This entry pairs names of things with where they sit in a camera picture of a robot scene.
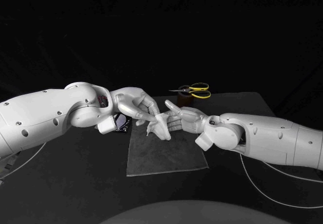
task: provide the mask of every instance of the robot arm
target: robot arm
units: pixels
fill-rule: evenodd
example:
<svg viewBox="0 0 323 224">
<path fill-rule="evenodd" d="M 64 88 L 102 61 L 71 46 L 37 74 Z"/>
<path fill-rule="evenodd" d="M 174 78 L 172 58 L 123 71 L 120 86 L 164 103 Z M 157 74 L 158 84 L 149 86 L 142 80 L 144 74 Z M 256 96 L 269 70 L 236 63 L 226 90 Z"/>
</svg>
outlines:
<svg viewBox="0 0 323 224">
<path fill-rule="evenodd" d="M 107 100 L 105 107 L 97 96 Z M 116 129 L 115 112 L 138 119 L 136 125 L 145 120 L 154 122 L 159 113 L 142 89 L 126 87 L 109 92 L 84 82 L 8 99 L 0 103 L 0 157 L 50 141 L 70 126 L 95 126 L 102 134 L 110 132 Z"/>
<path fill-rule="evenodd" d="M 193 108 L 178 108 L 168 100 L 165 105 L 168 131 L 200 133 L 194 142 L 204 151 L 214 144 L 263 162 L 323 170 L 321 131 L 281 118 L 236 113 L 207 116 Z"/>
</svg>

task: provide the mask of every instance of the pen holder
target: pen holder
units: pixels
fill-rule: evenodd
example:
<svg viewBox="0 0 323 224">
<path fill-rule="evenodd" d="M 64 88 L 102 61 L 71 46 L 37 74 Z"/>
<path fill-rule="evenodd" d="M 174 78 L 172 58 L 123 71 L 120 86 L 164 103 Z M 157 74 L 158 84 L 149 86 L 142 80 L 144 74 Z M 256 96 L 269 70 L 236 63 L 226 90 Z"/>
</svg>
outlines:
<svg viewBox="0 0 323 224">
<path fill-rule="evenodd" d="M 190 85 L 182 85 L 178 87 L 178 90 L 188 88 Z M 177 107 L 193 107 L 193 96 L 185 92 L 177 92 Z"/>
</svg>

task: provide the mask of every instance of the scissors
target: scissors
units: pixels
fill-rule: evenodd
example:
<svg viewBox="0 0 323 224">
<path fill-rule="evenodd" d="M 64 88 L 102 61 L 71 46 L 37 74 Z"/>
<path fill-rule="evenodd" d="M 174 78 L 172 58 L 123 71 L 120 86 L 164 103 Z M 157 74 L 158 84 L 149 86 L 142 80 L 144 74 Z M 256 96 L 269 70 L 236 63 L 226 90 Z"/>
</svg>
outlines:
<svg viewBox="0 0 323 224">
<path fill-rule="evenodd" d="M 193 97 L 206 99 L 210 97 L 210 92 L 207 91 L 207 89 L 208 89 L 208 84 L 194 83 L 193 85 L 190 85 L 190 87 L 187 89 L 170 90 L 170 91 L 185 92 L 185 93 L 191 94 Z"/>
</svg>

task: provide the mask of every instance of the yellow scissors handle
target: yellow scissors handle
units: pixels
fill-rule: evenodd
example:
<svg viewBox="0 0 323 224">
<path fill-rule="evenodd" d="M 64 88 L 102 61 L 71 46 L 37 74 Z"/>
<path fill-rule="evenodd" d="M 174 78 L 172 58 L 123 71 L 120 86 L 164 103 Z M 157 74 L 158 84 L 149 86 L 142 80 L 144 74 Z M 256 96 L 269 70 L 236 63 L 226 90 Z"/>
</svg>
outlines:
<svg viewBox="0 0 323 224">
<path fill-rule="evenodd" d="M 207 90 L 208 89 L 208 84 L 206 83 L 194 83 L 188 89 L 191 90 Z"/>
<path fill-rule="evenodd" d="M 193 97 L 195 97 L 198 99 L 206 99 L 210 97 L 208 91 L 193 90 L 193 91 L 190 91 L 190 94 Z"/>
</svg>

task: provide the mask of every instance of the gray table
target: gray table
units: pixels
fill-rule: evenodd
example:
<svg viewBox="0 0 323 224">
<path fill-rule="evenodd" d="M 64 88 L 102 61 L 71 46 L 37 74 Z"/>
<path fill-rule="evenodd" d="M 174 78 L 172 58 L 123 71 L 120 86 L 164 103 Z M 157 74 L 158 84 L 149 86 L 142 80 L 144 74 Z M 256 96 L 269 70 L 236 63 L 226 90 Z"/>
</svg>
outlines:
<svg viewBox="0 0 323 224">
<path fill-rule="evenodd" d="M 162 97 L 175 102 L 175 97 Z M 213 94 L 195 100 L 207 115 L 226 112 L 273 116 L 260 96 Z M 208 200 L 255 209 L 291 223 L 323 222 L 323 210 L 301 210 L 270 202 L 252 187 L 234 152 L 211 146 L 204 157 L 210 169 L 136 177 L 125 176 L 131 133 L 99 134 L 93 127 L 74 128 L 51 140 L 27 165 L 0 186 L 0 222 L 8 224 L 92 224 L 155 202 Z M 14 167 L 38 147 L 21 152 Z M 321 185 L 272 171 L 244 158 L 244 166 L 263 192 L 285 203 L 323 204 Z"/>
</svg>

